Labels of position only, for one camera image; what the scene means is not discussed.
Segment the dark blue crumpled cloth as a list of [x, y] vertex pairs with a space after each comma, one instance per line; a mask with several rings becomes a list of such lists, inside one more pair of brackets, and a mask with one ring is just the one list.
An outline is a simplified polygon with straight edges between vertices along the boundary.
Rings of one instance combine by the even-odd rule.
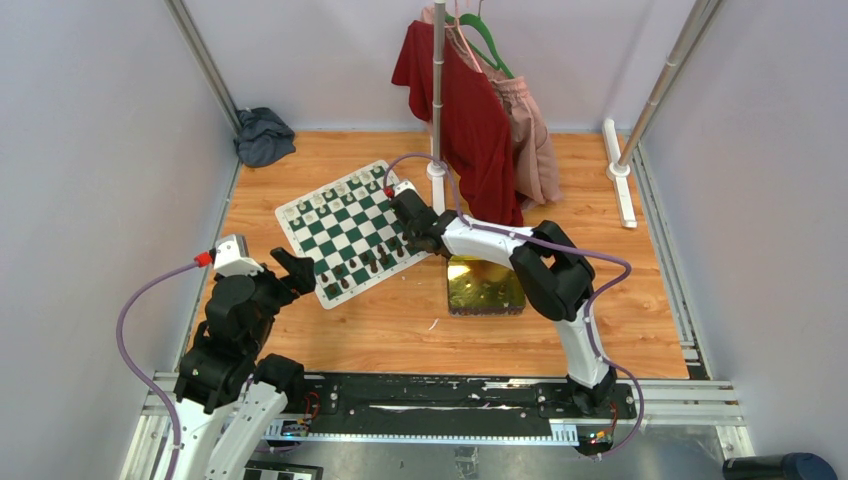
[[234, 146], [245, 166], [267, 167], [296, 152], [295, 132], [270, 108], [238, 110], [237, 119], [241, 128]]

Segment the red t-shirt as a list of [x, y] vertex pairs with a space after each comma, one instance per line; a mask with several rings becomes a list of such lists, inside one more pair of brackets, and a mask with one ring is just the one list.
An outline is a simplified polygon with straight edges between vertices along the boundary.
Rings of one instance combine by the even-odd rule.
[[[434, 26], [413, 21], [397, 59], [391, 83], [409, 89], [411, 113], [433, 118]], [[483, 221], [524, 223], [514, 187], [511, 128], [486, 76], [468, 67], [456, 50], [443, 50], [441, 155], [459, 175], [459, 192], [471, 214]]]

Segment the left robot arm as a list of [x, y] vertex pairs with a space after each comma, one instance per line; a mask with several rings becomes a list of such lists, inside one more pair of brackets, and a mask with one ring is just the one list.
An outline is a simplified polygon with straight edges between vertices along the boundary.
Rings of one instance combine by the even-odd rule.
[[233, 244], [190, 263], [212, 265], [215, 286], [172, 394], [156, 392], [171, 418], [173, 443], [156, 478], [239, 479], [272, 419], [304, 405], [304, 366], [260, 352], [280, 310], [315, 290], [314, 261], [282, 247], [271, 256], [284, 276]]

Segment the dark blue bottle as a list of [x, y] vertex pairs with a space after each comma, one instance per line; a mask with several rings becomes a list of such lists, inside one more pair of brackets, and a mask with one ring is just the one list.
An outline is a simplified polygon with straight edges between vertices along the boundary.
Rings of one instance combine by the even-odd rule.
[[724, 479], [837, 480], [834, 468], [822, 457], [805, 452], [738, 457], [722, 466]]

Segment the pink shorts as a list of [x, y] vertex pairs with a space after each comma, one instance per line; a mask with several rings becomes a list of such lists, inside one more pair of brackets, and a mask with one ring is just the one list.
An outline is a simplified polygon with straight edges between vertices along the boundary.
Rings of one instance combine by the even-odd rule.
[[557, 202], [563, 198], [557, 157], [541, 111], [523, 77], [484, 56], [467, 42], [458, 28], [446, 27], [446, 42], [467, 66], [486, 76], [510, 122], [513, 181], [517, 202], [523, 209]]

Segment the green white chess mat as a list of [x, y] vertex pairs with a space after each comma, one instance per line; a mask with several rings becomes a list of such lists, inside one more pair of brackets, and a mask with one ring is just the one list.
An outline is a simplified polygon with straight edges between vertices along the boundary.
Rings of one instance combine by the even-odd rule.
[[[378, 160], [276, 208], [275, 216], [294, 254], [315, 262], [315, 295], [324, 309], [341, 305], [429, 256], [407, 242], [390, 208], [384, 187], [400, 181], [386, 161]], [[396, 248], [387, 244], [390, 238], [397, 240]], [[389, 256], [386, 267], [379, 263], [377, 245]], [[399, 246], [405, 250], [402, 258], [396, 256]], [[376, 274], [370, 272], [369, 263], [362, 263], [364, 252], [377, 261]], [[357, 263], [353, 269], [350, 259]], [[343, 266], [343, 275], [334, 273], [337, 265]], [[349, 281], [348, 289], [341, 287], [342, 278]], [[337, 295], [328, 294], [329, 285], [337, 287]]]

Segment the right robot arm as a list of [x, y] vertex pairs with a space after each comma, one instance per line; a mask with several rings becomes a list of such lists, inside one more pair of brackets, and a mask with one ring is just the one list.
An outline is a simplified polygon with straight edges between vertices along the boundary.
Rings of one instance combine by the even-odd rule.
[[413, 188], [384, 192], [413, 247], [447, 259], [473, 257], [514, 272], [530, 305], [557, 330], [567, 357], [565, 401], [589, 418], [609, 407], [617, 373], [605, 360], [590, 305], [595, 271], [556, 223], [506, 227], [455, 210], [438, 214]]

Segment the green clothes hanger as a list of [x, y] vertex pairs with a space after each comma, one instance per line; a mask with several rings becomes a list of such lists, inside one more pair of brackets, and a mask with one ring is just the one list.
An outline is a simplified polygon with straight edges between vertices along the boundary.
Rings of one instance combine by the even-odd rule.
[[508, 68], [506, 63], [499, 55], [491, 31], [489, 30], [488, 26], [485, 24], [479, 14], [464, 13], [461, 14], [459, 17], [447, 14], [446, 22], [454, 28], [459, 28], [460, 26], [470, 26], [472, 29], [474, 29], [484, 41], [486, 48], [488, 49], [489, 55], [483, 53], [479, 48], [477, 48], [473, 44], [469, 45], [471, 50], [474, 53], [477, 53], [480, 58], [484, 60], [495, 71], [503, 73], [509, 79], [514, 78], [514, 74], [511, 72], [511, 70]]

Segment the white clothes rack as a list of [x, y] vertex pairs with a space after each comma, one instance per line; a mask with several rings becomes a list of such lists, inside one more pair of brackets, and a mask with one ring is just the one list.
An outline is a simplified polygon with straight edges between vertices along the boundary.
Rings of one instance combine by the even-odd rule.
[[[446, 209], [445, 203], [445, 181], [448, 173], [441, 164], [441, 111], [442, 111], [442, 67], [444, 64], [444, 45], [446, 21], [446, 2], [444, 0], [434, 2], [434, 24], [433, 24], [433, 56], [432, 56], [432, 89], [433, 101], [431, 102], [432, 115], [430, 129], [430, 153], [435, 160], [431, 160], [426, 168], [427, 176], [431, 181], [432, 204], [437, 213], [443, 213]], [[602, 136], [608, 158], [606, 175], [611, 180], [615, 200], [618, 207], [620, 223], [623, 228], [636, 229], [638, 226], [637, 216], [629, 188], [629, 175], [631, 167], [629, 160], [623, 160], [619, 137], [615, 123], [607, 118], [602, 123]]]

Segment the yellow metal tin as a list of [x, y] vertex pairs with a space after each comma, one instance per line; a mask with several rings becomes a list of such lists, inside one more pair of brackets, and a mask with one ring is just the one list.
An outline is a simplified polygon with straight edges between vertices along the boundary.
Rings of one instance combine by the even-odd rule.
[[448, 311], [457, 317], [520, 315], [526, 297], [514, 271], [468, 256], [447, 261]]

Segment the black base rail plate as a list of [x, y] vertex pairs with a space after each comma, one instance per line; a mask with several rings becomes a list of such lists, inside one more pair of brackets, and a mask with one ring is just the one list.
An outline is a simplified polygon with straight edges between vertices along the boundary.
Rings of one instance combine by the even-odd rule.
[[522, 439], [551, 436], [554, 420], [607, 427], [637, 413], [626, 383], [598, 400], [565, 379], [313, 372], [279, 417], [311, 438]]

